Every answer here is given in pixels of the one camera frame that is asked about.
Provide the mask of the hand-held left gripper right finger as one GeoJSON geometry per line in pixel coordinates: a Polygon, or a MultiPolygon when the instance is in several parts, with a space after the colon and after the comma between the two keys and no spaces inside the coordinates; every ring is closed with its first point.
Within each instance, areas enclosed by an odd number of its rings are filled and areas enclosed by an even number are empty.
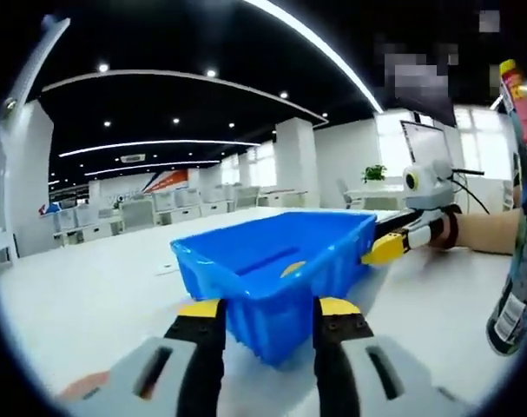
{"type": "Polygon", "coordinates": [[[313,300],[313,349],[321,416],[467,415],[465,402],[434,386],[420,360],[375,335],[347,300],[313,300]]]}

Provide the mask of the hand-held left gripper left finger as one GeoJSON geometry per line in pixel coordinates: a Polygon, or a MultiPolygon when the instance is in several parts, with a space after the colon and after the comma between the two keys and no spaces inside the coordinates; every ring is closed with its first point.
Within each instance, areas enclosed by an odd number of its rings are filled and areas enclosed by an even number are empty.
{"type": "Polygon", "coordinates": [[[74,400],[75,416],[215,416],[224,375],[224,300],[183,307],[162,337],[121,358],[74,400]]]}

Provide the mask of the person's left hand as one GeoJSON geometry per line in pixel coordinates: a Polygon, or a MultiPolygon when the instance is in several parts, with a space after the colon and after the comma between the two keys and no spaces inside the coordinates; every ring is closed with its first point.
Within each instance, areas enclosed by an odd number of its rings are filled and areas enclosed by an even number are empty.
{"type": "Polygon", "coordinates": [[[69,384],[59,395],[58,400],[73,400],[82,398],[92,390],[101,387],[109,379],[109,371],[88,374],[69,384]]]}

